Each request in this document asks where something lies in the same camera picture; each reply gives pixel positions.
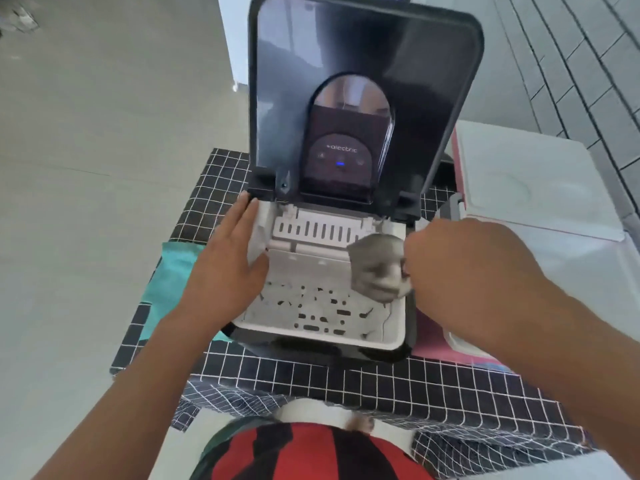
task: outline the person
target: person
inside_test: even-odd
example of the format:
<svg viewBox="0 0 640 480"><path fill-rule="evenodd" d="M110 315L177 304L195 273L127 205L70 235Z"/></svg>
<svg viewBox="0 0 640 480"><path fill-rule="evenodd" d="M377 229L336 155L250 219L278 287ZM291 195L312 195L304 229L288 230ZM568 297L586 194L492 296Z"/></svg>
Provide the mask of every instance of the person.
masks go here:
<svg viewBox="0 0 640 480"><path fill-rule="evenodd" d="M246 259L258 208L249 200L243 193L229 209L178 306L37 480L148 478L193 364L265 282L267 254L252 266ZM640 344L546 279L507 227L437 219L407 237L405 254L421 311L562 402L640 479ZM429 477L383 440L314 424L244 428L211 448L196 473L194 480Z"/></svg>

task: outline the hand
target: hand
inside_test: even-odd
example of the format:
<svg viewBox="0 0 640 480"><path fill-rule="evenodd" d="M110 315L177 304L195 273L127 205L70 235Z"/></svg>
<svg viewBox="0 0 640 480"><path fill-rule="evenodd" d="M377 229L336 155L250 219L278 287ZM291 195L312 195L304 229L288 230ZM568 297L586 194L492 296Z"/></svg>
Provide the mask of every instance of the hand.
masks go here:
<svg viewBox="0 0 640 480"><path fill-rule="evenodd" d="M563 292L507 227L476 219L436 219L404 242L418 308L493 355L539 326L548 298Z"/></svg>
<svg viewBox="0 0 640 480"><path fill-rule="evenodd" d="M244 312L264 286L267 254L251 266L246 259L257 212L258 199L249 203L249 193L241 193L198 256L176 307L180 315L194 320L190 326L211 337Z"/></svg>

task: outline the forearm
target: forearm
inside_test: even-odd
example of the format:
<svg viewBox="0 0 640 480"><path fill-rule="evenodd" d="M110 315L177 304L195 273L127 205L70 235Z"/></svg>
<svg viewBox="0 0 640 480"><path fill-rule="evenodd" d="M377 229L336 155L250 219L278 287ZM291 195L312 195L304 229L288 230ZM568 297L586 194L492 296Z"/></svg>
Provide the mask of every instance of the forearm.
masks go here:
<svg viewBox="0 0 640 480"><path fill-rule="evenodd" d="M630 476L640 478L640 344L561 290L527 307L499 358L560 401Z"/></svg>
<svg viewBox="0 0 640 480"><path fill-rule="evenodd" d="M37 480L148 478L191 368L209 339L184 330L172 314Z"/></svg>

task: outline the wall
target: wall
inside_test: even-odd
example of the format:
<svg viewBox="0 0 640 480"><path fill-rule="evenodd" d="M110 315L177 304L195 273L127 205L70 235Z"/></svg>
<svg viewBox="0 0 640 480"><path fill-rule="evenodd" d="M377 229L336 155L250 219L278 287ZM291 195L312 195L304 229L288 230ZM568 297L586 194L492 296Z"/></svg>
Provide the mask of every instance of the wall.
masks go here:
<svg viewBox="0 0 640 480"><path fill-rule="evenodd" d="M540 132L590 151L640 244L640 0L494 0Z"/></svg>

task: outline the left hand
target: left hand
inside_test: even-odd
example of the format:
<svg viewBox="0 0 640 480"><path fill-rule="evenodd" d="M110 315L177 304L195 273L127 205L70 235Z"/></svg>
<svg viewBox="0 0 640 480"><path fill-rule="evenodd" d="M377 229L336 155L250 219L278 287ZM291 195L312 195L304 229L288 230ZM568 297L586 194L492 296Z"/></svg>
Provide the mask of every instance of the left hand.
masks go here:
<svg viewBox="0 0 640 480"><path fill-rule="evenodd" d="M241 193L198 256L176 307L211 338L247 309L267 278L266 253L251 266L246 258L257 212L258 199L249 203L249 193Z"/></svg>

